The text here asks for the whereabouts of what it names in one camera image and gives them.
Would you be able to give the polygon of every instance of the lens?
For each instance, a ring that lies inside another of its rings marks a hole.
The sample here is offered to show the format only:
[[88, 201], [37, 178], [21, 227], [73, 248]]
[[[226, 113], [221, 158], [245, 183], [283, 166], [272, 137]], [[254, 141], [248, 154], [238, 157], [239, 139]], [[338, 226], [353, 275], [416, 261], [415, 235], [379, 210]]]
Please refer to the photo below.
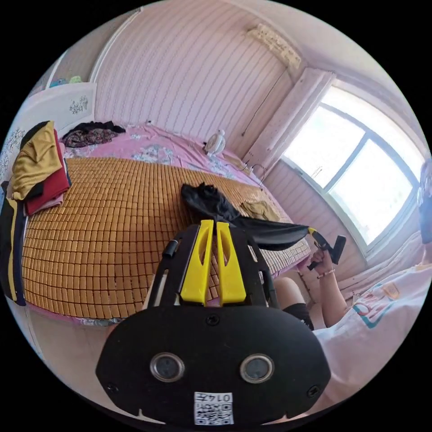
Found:
[[273, 361], [263, 354], [253, 354], [247, 357], [240, 366], [240, 375], [251, 384], [267, 381], [273, 374]]
[[183, 376], [185, 365], [176, 355], [163, 352], [153, 357], [150, 370], [159, 381], [172, 383]]

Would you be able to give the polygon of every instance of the yellow garment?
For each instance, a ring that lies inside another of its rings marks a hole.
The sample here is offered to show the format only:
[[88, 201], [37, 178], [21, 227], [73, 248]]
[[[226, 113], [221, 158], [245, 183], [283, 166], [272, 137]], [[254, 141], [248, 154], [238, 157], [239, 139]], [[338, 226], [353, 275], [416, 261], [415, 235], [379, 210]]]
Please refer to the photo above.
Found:
[[278, 215], [265, 201], [243, 202], [241, 207], [250, 217], [272, 222], [279, 221]]
[[37, 183], [62, 168], [54, 136], [54, 122], [40, 128], [19, 152], [12, 167], [12, 198], [23, 200]]

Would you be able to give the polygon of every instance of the black handle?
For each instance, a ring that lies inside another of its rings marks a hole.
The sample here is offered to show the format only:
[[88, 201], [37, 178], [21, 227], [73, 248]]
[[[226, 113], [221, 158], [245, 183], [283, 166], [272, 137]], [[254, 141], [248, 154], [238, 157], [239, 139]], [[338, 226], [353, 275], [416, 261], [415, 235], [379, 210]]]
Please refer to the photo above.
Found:
[[[322, 237], [320, 234], [319, 234], [319, 239], [321, 240], [321, 244], [315, 242], [317, 248], [321, 249], [323, 251], [328, 250], [328, 252], [330, 254], [330, 258], [332, 259], [332, 263], [336, 264], [336, 265], [339, 264], [339, 260], [341, 259], [343, 249], [344, 249], [345, 244], [347, 242], [346, 237], [343, 235], [338, 235], [336, 242], [335, 242], [333, 247], [330, 247], [330, 245], [327, 243], [327, 241], [324, 239], [324, 237]], [[307, 268], [312, 271], [318, 264], [319, 264], [319, 262], [312, 261], [307, 266]]]
[[317, 265], [319, 264], [319, 262], [316, 262], [316, 261], [312, 261], [308, 266], [307, 266], [307, 268], [309, 269], [309, 270], [313, 270]]

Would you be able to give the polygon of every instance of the black fabric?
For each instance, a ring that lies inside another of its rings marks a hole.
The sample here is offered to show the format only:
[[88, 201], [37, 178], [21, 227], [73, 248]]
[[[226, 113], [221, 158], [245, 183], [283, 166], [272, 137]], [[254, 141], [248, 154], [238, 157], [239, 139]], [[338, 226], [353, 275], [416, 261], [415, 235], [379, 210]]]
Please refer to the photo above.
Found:
[[[6, 190], [8, 187], [7, 181], [3, 182], [1, 187], [6, 196]], [[11, 289], [9, 283], [9, 260], [12, 254], [12, 277], [14, 290], [17, 297], [16, 303], [20, 306], [25, 306], [26, 301], [24, 298], [23, 290], [23, 275], [22, 275], [22, 257], [23, 257], [23, 245], [24, 245], [24, 204], [22, 201], [17, 201], [17, 214], [15, 216], [15, 210], [11, 207], [9, 201], [4, 198], [3, 206], [0, 212], [0, 286], [3, 290], [4, 295], [7, 298], [12, 298]], [[13, 250], [12, 250], [12, 233], [13, 233]]]
[[0, 212], [0, 285], [7, 298], [12, 299], [9, 284], [9, 259], [12, 251], [10, 229], [12, 227], [14, 209], [6, 199], [8, 182], [3, 182], [1, 187], [4, 191], [4, 201]]
[[36, 197], [40, 197], [44, 193], [44, 182], [41, 181], [39, 183], [36, 183], [29, 191], [29, 193], [26, 195], [24, 201]]
[[282, 251], [309, 233], [309, 228], [305, 225], [244, 217], [217, 188], [205, 183], [198, 187], [184, 184], [181, 196], [201, 220], [213, 219], [215, 222], [226, 222], [241, 228], [252, 236], [260, 249]]
[[64, 162], [64, 166], [66, 168], [67, 181], [69, 182], [69, 186], [72, 186], [71, 178], [69, 176], [69, 168], [68, 168], [68, 164], [66, 163], [66, 159], [63, 159], [63, 162]]
[[286, 307], [285, 309], [283, 309], [283, 311], [292, 316], [295, 316], [301, 322], [306, 324], [310, 330], [314, 330], [314, 324], [309, 315], [309, 311], [307, 310], [307, 307], [304, 303], [295, 303], [294, 305]]
[[23, 282], [23, 247], [24, 247], [24, 227], [26, 218], [24, 216], [24, 203], [17, 202], [17, 214], [15, 217], [15, 229], [13, 233], [13, 283], [15, 285], [15, 293], [17, 295], [16, 303], [19, 306], [25, 306], [26, 300], [24, 297], [24, 282]]
[[41, 123], [38, 123], [36, 126], [33, 126], [22, 138], [21, 140], [21, 149], [27, 144], [27, 142], [29, 142], [34, 134], [39, 131], [39, 129], [42, 129], [47, 123], [49, 122], [49, 120], [47, 121], [42, 121]]
[[64, 140], [69, 134], [75, 131], [90, 132], [93, 129], [109, 129], [110, 131], [116, 132], [118, 134], [123, 134], [126, 132], [125, 129], [123, 129], [121, 126], [115, 125], [112, 121], [107, 121], [106, 123], [92, 121], [89, 123], [80, 123], [78, 126], [75, 126], [68, 133], [63, 135], [62, 139]]

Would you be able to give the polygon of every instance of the hand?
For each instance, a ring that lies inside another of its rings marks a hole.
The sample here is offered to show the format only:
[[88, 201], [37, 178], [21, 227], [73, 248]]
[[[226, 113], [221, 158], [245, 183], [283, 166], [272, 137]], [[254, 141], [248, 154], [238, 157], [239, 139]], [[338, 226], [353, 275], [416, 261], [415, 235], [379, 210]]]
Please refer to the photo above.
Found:
[[315, 271], [321, 276], [323, 273], [327, 273], [333, 270], [332, 258], [328, 251], [318, 249], [313, 255], [311, 262], [318, 262], [319, 264], [315, 267]]

